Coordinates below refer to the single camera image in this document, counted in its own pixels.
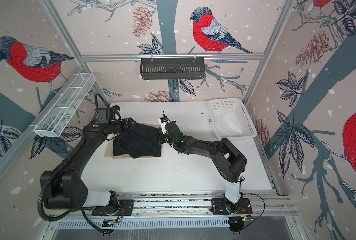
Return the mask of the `white plastic laundry basket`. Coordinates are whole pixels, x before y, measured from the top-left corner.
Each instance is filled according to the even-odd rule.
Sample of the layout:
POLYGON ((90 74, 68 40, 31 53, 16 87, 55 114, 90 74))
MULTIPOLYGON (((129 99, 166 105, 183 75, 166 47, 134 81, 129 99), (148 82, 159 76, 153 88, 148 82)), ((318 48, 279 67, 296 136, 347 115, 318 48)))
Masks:
POLYGON ((208 101, 215 134, 231 141, 257 136, 257 130, 242 100, 236 98, 208 101))

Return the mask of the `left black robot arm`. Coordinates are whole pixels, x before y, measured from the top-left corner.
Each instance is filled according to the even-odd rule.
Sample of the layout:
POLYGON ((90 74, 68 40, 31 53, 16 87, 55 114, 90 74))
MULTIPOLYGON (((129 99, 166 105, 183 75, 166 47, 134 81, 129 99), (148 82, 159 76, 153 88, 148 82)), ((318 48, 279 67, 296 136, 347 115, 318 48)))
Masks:
POLYGON ((122 119, 119 111, 119 106, 99 108, 97 116, 82 129, 81 140, 70 155, 54 170, 42 173, 38 209, 72 210, 110 204, 112 193, 88 189, 82 180, 82 173, 95 151, 108 141, 109 136, 135 127, 136 121, 122 119))

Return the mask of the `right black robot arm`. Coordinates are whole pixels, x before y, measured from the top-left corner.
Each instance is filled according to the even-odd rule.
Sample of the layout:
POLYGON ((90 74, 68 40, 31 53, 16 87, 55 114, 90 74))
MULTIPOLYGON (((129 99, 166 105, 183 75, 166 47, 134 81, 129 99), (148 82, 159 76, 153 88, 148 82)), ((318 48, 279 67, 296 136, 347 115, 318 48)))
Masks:
POLYGON ((246 169, 247 158, 226 138, 219 141, 199 140, 184 135, 175 121, 161 123, 161 130, 151 134, 155 144, 169 144, 179 154, 199 155, 212 160, 218 173, 229 185, 226 187, 224 202, 229 211, 241 206, 243 193, 240 184, 246 169))

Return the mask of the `horizontal aluminium frame bar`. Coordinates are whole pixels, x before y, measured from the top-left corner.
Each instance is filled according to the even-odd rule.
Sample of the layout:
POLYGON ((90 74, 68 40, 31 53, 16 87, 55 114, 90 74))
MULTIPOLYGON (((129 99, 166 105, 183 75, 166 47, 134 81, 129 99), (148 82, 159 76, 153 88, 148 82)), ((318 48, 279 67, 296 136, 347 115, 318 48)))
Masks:
POLYGON ((173 58, 204 58, 205 60, 264 60, 264 53, 226 53, 226 54, 162 54, 162 55, 81 55, 80 60, 84 63, 90 62, 137 62, 141 59, 173 59, 173 58))

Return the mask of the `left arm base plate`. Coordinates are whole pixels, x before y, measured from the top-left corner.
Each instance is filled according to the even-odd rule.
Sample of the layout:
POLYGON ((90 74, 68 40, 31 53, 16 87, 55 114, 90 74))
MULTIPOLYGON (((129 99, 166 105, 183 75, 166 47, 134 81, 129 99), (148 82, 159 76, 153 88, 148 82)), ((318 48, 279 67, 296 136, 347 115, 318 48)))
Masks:
POLYGON ((111 216, 131 216, 134 208, 134 200, 117 200, 112 206, 96 207, 92 210, 94 217, 111 217, 111 216))

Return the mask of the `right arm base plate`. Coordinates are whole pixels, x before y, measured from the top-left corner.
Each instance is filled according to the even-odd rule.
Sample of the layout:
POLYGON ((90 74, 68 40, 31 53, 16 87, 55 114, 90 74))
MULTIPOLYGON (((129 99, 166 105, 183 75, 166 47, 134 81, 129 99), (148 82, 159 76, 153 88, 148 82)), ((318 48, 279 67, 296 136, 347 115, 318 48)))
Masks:
POLYGON ((240 198, 235 204, 227 200, 226 198, 211 199, 210 212, 214 215, 251 215, 252 207, 250 200, 247 198, 240 198))

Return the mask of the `aluminium mounting rail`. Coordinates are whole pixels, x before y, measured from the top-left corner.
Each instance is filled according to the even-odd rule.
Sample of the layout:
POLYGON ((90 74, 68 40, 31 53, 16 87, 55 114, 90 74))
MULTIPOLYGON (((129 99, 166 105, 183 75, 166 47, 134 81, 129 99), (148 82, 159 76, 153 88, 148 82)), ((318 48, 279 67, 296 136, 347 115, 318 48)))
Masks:
MULTIPOLYGON (((206 217, 221 216, 210 212, 211 199, 224 198, 216 192, 183 194, 118 194, 118 200, 134 200, 133 218, 167 218, 167 217, 206 217)), ((248 216, 250 218, 271 216, 297 216, 288 197, 273 193, 244 194, 250 200, 251 215, 226 215, 230 217, 248 216)))

